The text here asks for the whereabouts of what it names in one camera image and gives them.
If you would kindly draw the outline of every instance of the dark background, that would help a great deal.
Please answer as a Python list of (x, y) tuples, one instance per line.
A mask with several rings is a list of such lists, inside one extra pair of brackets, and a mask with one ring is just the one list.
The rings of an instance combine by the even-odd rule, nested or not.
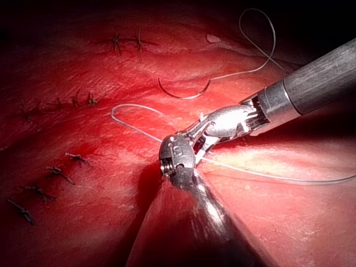
[(320, 0), (179, 0), (179, 1), (133, 1), (133, 0), (0, 0), (0, 42), (9, 38), (10, 33), (2, 27), (1, 16), (11, 13), (16, 18), (26, 14), (63, 12), (72, 9), (110, 8), (126, 5), (149, 6), (162, 2), (189, 2), (202, 8), (215, 8), (236, 20), (245, 8), (258, 8), (272, 20), (278, 36), (292, 42), (305, 43), (320, 55), (355, 38), (356, 1), (320, 1)]

